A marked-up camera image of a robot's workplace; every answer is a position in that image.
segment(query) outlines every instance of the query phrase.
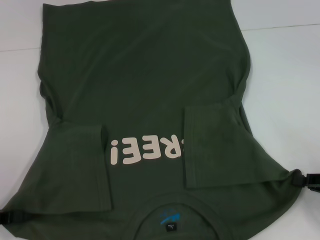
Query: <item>white table surface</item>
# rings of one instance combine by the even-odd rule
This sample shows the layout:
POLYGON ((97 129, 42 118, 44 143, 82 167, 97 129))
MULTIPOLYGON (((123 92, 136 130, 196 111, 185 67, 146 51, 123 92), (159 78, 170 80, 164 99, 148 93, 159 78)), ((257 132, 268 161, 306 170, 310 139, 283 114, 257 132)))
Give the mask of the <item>white table surface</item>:
MULTIPOLYGON (((37 76, 42 3, 82 2, 0 0, 0 209, 48 129, 37 76)), ((286 169, 320 173, 320 1, 232 0, 232 6, 251 54, 243 104, 255 138, 286 169)), ((0 240, 13 239, 0 225, 0 240)), ((252 239, 319 240, 320 193, 304 190, 252 239)))

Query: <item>white background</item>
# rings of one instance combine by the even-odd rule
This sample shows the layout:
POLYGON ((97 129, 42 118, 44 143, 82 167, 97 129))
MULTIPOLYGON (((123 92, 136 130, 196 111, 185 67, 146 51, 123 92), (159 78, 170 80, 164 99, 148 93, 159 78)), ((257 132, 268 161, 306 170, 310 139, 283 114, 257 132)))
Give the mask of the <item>white background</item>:
MULTIPOLYGON (((48 125, 37 76, 42 3, 0 0, 0 209, 18 190, 48 125)), ((252 67, 243 99, 255 138, 286 169, 320 173, 320 1, 232 0, 252 67)), ((15 239, 0 225, 0 240, 15 239)), ((253 240, 319 240, 320 193, 304 190, 253 240)))

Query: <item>t-shirt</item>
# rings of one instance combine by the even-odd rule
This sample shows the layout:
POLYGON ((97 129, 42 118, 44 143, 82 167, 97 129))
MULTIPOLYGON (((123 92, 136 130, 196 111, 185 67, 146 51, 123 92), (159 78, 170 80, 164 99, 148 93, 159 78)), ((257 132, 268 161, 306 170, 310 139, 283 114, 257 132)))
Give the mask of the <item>t-shirt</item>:
POLYGON ((30 240, 259 233, 301 187, 251 134, 249 71, 230 0, 44 4, 49 130, 4 208, 32 217, 5 227, 30 240))

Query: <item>olive green t-shirt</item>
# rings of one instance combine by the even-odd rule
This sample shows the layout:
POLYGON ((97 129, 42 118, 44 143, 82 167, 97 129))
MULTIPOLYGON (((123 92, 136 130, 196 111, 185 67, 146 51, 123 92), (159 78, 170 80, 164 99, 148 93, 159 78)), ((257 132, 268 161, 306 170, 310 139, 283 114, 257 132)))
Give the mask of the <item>olive green t-shirt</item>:
POLYGON ((298 197, 253 138, 230 0, 43 5, 49 130, 4 210, 30 240, 247 240, 298 197))

